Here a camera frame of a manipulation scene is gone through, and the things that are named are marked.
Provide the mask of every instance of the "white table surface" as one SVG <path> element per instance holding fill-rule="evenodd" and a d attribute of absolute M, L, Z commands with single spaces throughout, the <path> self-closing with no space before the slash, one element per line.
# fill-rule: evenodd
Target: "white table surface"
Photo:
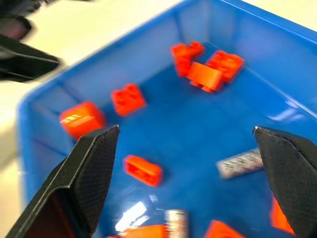
<path fill-rule="evenodd" d="M 29 17 L 36 30 L 25 43 L 63 59 L 64 65 L 30 83 L 0 83 L 0 237 L 9 231 L 23 207 L 20 182 L 24 172 L 15 143 L 16 107 L 21 98 L 65 67 L 82 61 L 181 1 L 59 0 Z M 317 30 L 317 0 L 245 1 Z"/>

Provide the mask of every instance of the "red lego brick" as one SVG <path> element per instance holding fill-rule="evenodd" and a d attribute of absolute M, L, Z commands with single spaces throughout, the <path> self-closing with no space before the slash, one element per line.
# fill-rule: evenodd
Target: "red lego brick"
<path fill-rule="evenodd" d="M 201 55 L 204 50 L 204 46 L 198 42 L 192 42 L 189 47 L 183 43 L 171 47 L 177 74 L 185 77 L 189 72 L 191 61 Z"/>
<path fill-rule="evenodd" d="M 272 210 L 271 210 L 271 225 L 275 228 L 281 229 L 285 232 L 288 232 L 292 235 L 295 235 L 293 229 L 289 225 L 286 216 L 282 212 L 278 202 L 276 201 L 275 198 L 273 198 L 272 202 Z"/>
<path fill-rule="evenodd" d="M 92 102 L 83 102 L 60 116 L 60 123 L 75 139 L 106 126 L 105 116 Z"/>
<path fill-rule="evenodd" d="M 213 220 L 204 238 L 245 238 L 225 223 Z"/>
<path fill-rule="evenodd" d="M 127 229 L 125 233 L 125 238 L 167 238 L 167 230 L 164 225 Z"/>
<path fill-rule="evenodd" d="M 181 77 L 186 77 L 189 72 L 191 62 L 186 57 L 180 57 L 175 60 L 176 72 Z"/>
<path fill-rule="evenodd" d="M 236 55 L 230 55 L 224 51 L 216 51 L 206 62 L 206 65 L 221 71 L 222 80 L 226 83 L 231 83 L 243 63 L 244 60 Z"/>
<path fill-rule="evenodd" d="M 209 93 L 219 91 L 222 88 L 221 76 L 222 73 L 220 71 L 196 62 L 192 63 L 187 74 L 187 78 L 191 80 L 192 85 L 201 87 Z"/>
<path fill-rule="evenodd" d="M 179 43 L 171 47 L 171 51 L 174 59 L 179 57 L 186 57 L 190 60 L 193 60 L 205 51 L 205 47 L 199 42 L 192 41 L 189 46 L 186 46 L 183 43 Z"/>
<path fill-rule="evenodd" d="M 127 84 L 122 90 L 115 90 L 111 94 L 114 109 L 120 116 L 127 116 L 146 106 L 142 92 L 135 84 Z"/>
<path fill-rule="evenodd" d="M 204 51 L 205 51 L 205 47 L 199 42 L 192 41 L 190 43 L 189 52 L 190 52 L 190 56 L 192 60 L 200 56 Z"/>
<path fill-rule="evenodd" d="M 124 170 L 127 174 L 149 186 L 158 186 L 163 177 L 161 167 L 134 155 L 129 155 L 124 160 Z"/>

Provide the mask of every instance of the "blue plastic bin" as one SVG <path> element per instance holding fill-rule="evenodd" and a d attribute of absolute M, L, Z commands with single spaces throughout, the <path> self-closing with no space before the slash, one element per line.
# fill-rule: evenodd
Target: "blue plastic bin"
<path fill-rule="evenodd" d="M 26 202 L 74 145 L 59 114 L 89 100 L 104 111 L 108 125 L 121 126 L 97 237 L 140 221 L 162 224 L 166 209 L 189 212 L 193 238 L 203 237 L 212 219 L 248 238 L 292 237 L 270 225 L 272 195 L 264 171 L 223 180 L 215 163 L 255 148 L 255 125 L 317 142 L 316 39 L 316 32 L 241 1 L 176 6 L 25 98 L 19 130 Z M 218 93 L 190 85 L 177 77 L 169 48 L 192 40 L 207 48 L 199 62 L 221 49 L 244 58 L 244 69 Z M 121 118 L 110 93 L 131 82 L 140 85 L 148 106 Z M 162 185 L 148 187 L 125 174 L 122 160 L 129 154 L 160 165 Z M 123 217 L 136 204 L 144 213 Z"/>

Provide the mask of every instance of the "orange plastic piece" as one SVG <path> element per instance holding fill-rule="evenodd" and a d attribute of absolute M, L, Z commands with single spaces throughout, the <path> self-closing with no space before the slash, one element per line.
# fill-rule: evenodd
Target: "orange plastic piece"
<path fill-rule="evenodd" d="M 92 102 L 83 102 L 59 116 L 64 129 L 75 139 L 106 126 L 105 116 Z"/>
<path fill-rule="evenodd" d="M 191 42 L 189 47 L 183 43 L 171 47 L 177 74 L 185 77 L 189 72 L 191 61 L 201 55 L 204 50 L 204 46 L 195 41 Z"/>
<path fill-rule="evenodd" d="M 127 229 L 125 233 L 125 238 L 167 238 L 167 231 L 164 225 Z"/>
<path fill-rule="evenodd" d="M 204 238 L 245 238 L 225 223 L 212 220 Z"/>
<path fill-rule="evenodd" d="M 284 230 L 292 235 L 295 235 L 293 229 L 289 225 L 286 216 L 282 212 L 275 197 L 273 198 L 272 211 L 271 211 L 271 224 L 273 227 Z"/>
<path fill-rule="evenodd" d="M 143 158 L 129 155 L 124 161 L 125 172 L 149 186 L 158 186 L 162 181 L 163 170 Z"/>
<path fill-rule="evenodd" d="M 187 74 L 191 84 L 206 92 L 219 91 L 223 86 L 222 73 L 201 63 L 194 62 Z"/>
<path fill-rule="evenodd" d="M 210 68 L 221 71 L 222 80 L 226 83 L 231 83 L 243 63 L 244 60 L 239 56 L 230 55 L 224 51 L 216 51 L 206 62 L 206 65 Z"/>
<path fill-rule="evenodd" d="M 127 84 L 122 90 L 113 91 L 111 98 L 115 111 L 123 117 L 146 106 L 141 90 L 132 83 Z"/>

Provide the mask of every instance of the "bin floor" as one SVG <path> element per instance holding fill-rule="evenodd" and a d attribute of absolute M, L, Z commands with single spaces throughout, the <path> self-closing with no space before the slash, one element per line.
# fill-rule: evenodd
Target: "bin floor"
<path fill-rule="evenodd" d="M 197 61 L 205 62 L 214 50 L 207 45 Z M 270 225 L 272 195 L 263 170 L 224 180 L 215 164 L 256 148 L 255 125 L 290 129 L 296 124 L 301 130 L 315 119 L 247 68 L 213 94 L 179 78 L 172 65 L 140 87 L 145 108 L 125 118 L 111 104 L 104 108 L 107 123 L 121 128 L 100 222 L 104 235 L 129 225 L 163 224 L 165 210 L 182 209 L 189 213 L 193 238 L 202 238 L 213 219 L 248 238 L 292 237 Z M 123 159 L 130 154 L 163 168 L 159 187 L 124 173 Z"/>

